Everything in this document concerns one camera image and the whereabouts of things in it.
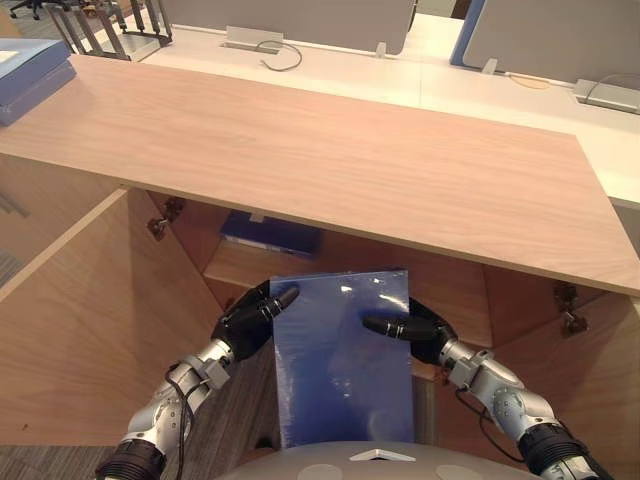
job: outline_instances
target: blue book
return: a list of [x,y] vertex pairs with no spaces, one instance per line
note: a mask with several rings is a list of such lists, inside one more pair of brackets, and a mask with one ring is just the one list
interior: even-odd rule
[[274,320],[283,448],[330,441],[412,442],[409,343],[362,326],[361,314],[406,313],[406,270],[276,277],[300,295]]
[[220,234],[232,242],[302,257],[313,256],[322,239],[319,228],[271,217],[256,219],[239,210],[229,214]]
[[62,40],[0,38],[0,105],[12,103],[69,55]]
[[58,65],[43,78],[24,90],[11,103],[0,105],[0,125],[11,125],[33,107],[51,96],[75,75],[76,71],[68,60]]

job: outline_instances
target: cable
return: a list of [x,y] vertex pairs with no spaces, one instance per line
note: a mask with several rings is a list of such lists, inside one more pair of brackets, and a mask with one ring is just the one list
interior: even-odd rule
[[272,67],[271,65],[269,65],[264,60],[260,60],[260,63],[262,63],[269,70],[272,70],[274,72],[288,72],[289,70],[293,70],[294,68],[298,68],[298,66],[302,63],[302,52],[298,49],[298,47],[295,47],[294,45],[290,45],[288,43],[280,42],[279,40],[263,40],[262,42],[259,42],[255,46],[254,50],[257,52],[260,49],[260,46],[265,44],[265,43],[275,43],[277,45],[280,45],[281,47],[285,47],[285,48],[288,48],[290,50],[293,50],[294,52],[296,52],[298,54],[298,61],[294,65],[291,65],[290,67],[284,67],[284,68]]
[[193,392],[195,392],[198,388],[200,388],[200,386],[202,385],[203,382],[198,383],[197,385],[194,385],[193,387],[191,387],[189,389],[189,391],[187,391],[187,394],[185,395],[184,393],[182,393],[182,389],[180,388],[180,385],[178,385],[170,376],[169,374],[175,370],[175,368],[178,366],[179,364],[173,364],[171,365],[168,370],[166,371],[166,373],[164,374],[164,379],[165,381],[171,385],[173,387],[173,389],[176,391],[176,394],[178,395],[178,398],[180,399],[180,438],[178,439],[178,473],[176,474],[176,480],[181,480],[182,479],[182,470],[184,468],[184,433],[185,430],[187,428],[187,415],[189,415],[189,424],[191,425],[191,428],[193,428],[193,426],[195,425],[195,416],[193,415],[193,410],[191,410],[191,406],[189,405],[189,397],[191,396],[191,394]]
[[509,452],[507,452],[504,448],[502,448],[500,445],[498,445],[498,442],[496,442],[493,438],[491,438],[491,435],[489,435],[489,432],[487,432],[484,428],[484,421],[485,420],[491,420],[491,418],[489,418],[488,416],[486,416],[487,414],[487,409],[485,408],[482,411],[482,415],[478,416],[478,424],[480,425],[480,430],[482,430],[482,433],[484,434],[484,436],[487,438],[487,440],[489,440],[489,442],[491,442],[491,445],[493,445],[494,447],[496,447],[498,449],[498,451],[500,453],[502,453],[505,457],[510,458],[511,460],[513,460],[514,462],[518,462],[518,463],[524,463],[524,459],[523,458],[518,458],[518,457],[514,457],[513,455],[511,455]]
[[455,391],[456,398],[458,399],[458,401],[460,403],[462,403],[465,407],[467,407],[469,410],[471,410],[473,413],[475,413],[478,416],[478,423],[480,425],[480,430],[482,431],[484,436],[487,438],[487,440],[489,440],[491,445],[493,445],[496,449],[498,449],[498,451],[500,453],[502,453],[504,456],[510,458],[514,462],[524,463],[524,459],[514,457],[509,452],[507,452],[505,449],[503,449],[500,445],[498,445],[498,442],[496,442],[493,438],[491,438],[491,435],[489,435],[489,432],[487,432],[485,430],[485,428],[484,428],[484,421],[487,420],[490,423],[494,423],[493,419],[488,415],[488,410],[487,410],[486,407],[484,408],[484,410],[480,411],[476,407],[471,405],[469,402],[467,402],[464,398],[462,398],[461,394],[466,392],[466,391],[468,391],[468,388],[466,388],[466,387],[457,388],[456,391]]
[[591,98],[591,94],[593,93],[593,91],[597,87],[602,85],[604,82],[606,82],[607,80],[611,80],[612,78],[640,78],[640,74],[637,74],[637,73],[612,73],[611,75],[606,75],[606,76],[602,77],[600,80],[598,80],[598,82],[596,82],[595,85],[593,85],[589,89],[589,92],[587,93],[587,96],[584,97],[585,105],[589,105],[589,98]]

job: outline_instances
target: black robotic finger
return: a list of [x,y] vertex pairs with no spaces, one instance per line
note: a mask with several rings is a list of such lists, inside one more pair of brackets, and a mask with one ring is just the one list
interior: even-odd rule
[[211,338],[219,338],[239,362],[255,354],[273,335],[273,319],[298,297],[291,287],[281,295],[268,296],[269,282],[247,292],[218,321]]
[[442,317],[413,298],[408,315],[367,314],[362,324],[376,333],[411,342],[411,354],[433,365],[438,365],[445,344],[458,339]]

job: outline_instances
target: cabinet door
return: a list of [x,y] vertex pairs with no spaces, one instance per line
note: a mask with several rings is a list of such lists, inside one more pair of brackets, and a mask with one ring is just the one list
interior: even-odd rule
[[27,264],[116,188],[99,175],[0,156],[0,250]]
[[220,307],[141,190],[119,189],[0,290],[0,443],[112,445]]
[[[589,330],[561,335],[561,320],[496,348],[496,360],[546,398],[556,417],[618,480],[640,478],[640,301],[606,294],[579,309]],[[518,466],[483,438],[475,415],[438,392],[439,445]],[[518,455],[493,426],[490,434]]]

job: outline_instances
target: white desk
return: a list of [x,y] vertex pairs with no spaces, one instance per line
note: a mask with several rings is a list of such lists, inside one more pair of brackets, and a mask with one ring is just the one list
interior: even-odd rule
[[640,210],[640,116],[579,104],[567,87],[535,90],[450,66],[461,26],[418,14],[403,52],[386,59],[292,42],[304,59],[283,73],[260,59],[285,66],[294,52],[228,49],[224,32],[174,29],[173,44],[143,62],[574,134],[612,201]]

